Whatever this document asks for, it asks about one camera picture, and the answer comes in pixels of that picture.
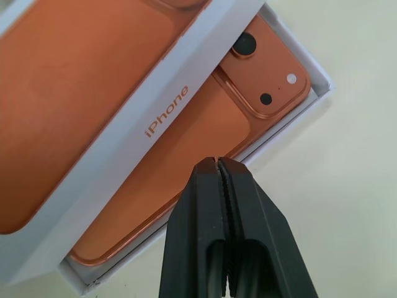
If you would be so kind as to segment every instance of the iphone box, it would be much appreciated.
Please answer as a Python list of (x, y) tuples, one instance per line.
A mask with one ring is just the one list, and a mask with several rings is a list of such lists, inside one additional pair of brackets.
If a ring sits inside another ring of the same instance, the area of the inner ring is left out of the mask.
[[(284, 131), (291, 129), (298, 121), (304, 118), (309, 109), (315, 109), (316, 103), (330, 95), (334, 86), (331, 79), (318, 64), (308, 50), (293, 36), (291, 31), (279, 19), (268, 4), (264, 4), (259, 15), (272, 27), (282, 42), (290, 49), (308, 72), (311, 80), (311, 89), (307, 98), (294, 110), (289, 112), (280, 122), (275, 124), (256, 142), (251, 144), (235, 159), (246, 165), (251, 165), (256, 158), (273, 143), (283, 138)], [(159, 238), (166, 234), (166, 222), (171, 210), (160, 217), (155, 224), (139, 234), (131, 243), (115, 254), (111, 259), (98, 266), (84, 266), (67, 256), (58, 267), (65, 279), (74, 287), (79, 295), (84, 296), (96, 287), (112, 278), (117, 271), (132, 262)]]

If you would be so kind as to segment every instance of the white box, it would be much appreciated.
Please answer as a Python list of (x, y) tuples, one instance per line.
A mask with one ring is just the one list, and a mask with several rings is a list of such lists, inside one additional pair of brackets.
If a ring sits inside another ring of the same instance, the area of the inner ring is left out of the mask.
[[(0, 282), (17, 283), (54, 270), (177, 114), (190, 101), (265, 0), (211, 0), (158, 62), (29, 223), (0, 235)], [(0, 16), (0, 36), (31, 2)], [(145, 130), (181, 92), (183, 100)]]
[[(252, 164), (256, 157), (266, 150), (269, 143), (276, 142), (277, 139), (282, 138), (284, 131), (290, 129), (297, 121), (305, 116), (305, 111), (311, 106), (315, 107), (316, 102), (329, 96), (334, 89), (332, 81), (327, 73), (307, 49), (293, 36), (291, 31), (289, 31), (285, 24), (277, 17), (269, 5), (263, 5), (259, 13), (309, 72), (312, 90), (308, 97), (297, 108), (286, 115), (257, 142), (252, 144), (237, 157), (237, 160), (242, 161), (246, 165)], [(84, 296), (100, 284), (106, 282), (106, 280), (111, 278), (121, 267), (127, 265), (134, 258), (143, 253), (159, 237), (164, 236), (168, 217), (169, 213), (161, 218), (156, 225), (153, 225), (133, 243), (122, 250), (119, 255), (100, 266), (85, 267), (75, 263), (70, 258), (65, 258), (59, 270), (75, 288), (76, 292)]]

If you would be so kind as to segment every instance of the orange phone image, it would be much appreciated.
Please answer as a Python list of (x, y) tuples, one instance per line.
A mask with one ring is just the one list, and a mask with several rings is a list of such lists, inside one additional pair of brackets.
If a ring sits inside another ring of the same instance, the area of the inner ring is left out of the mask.
[(0, 39), (0, 234), (21, 229), (210, 0), (39, 0)]
[(238, 156), (310, 88), (309, 74), (256, 16), (75, 244), (72, 259), (95, 266), (113, 257), (173, 207), (196, 163)]

